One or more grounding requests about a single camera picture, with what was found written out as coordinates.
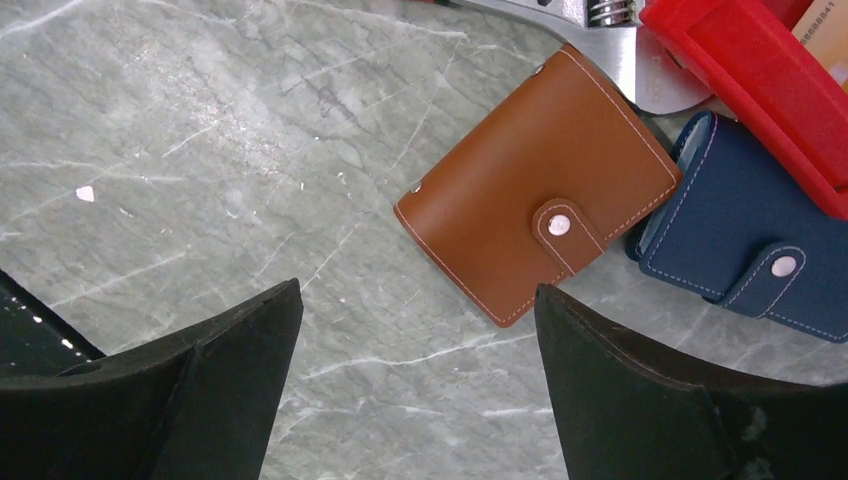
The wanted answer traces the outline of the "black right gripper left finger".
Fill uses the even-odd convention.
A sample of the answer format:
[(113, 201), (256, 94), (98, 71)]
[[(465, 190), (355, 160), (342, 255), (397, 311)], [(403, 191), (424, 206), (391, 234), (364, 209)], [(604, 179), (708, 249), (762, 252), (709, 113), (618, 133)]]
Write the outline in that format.
[(297, 279), (105, 357), (1, 337), (5, 479), (255, 479), (303, 316)]

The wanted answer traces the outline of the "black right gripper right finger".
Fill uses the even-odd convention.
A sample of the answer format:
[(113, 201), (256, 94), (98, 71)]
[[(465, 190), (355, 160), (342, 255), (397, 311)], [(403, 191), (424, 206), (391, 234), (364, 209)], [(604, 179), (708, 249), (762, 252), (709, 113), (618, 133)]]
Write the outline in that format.
[(572, 479), (843, 479), (847, 387), (743, 373), (542, 284), (537, 338)]

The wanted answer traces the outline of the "brown leather card holder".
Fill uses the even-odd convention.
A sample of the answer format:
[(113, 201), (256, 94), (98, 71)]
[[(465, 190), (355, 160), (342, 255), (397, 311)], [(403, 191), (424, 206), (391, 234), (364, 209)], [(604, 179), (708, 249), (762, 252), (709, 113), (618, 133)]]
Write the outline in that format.
[(682, 175), (600, 69), (564, 45), (395, 205), (421, 250), (496, 325), (580, 272)]

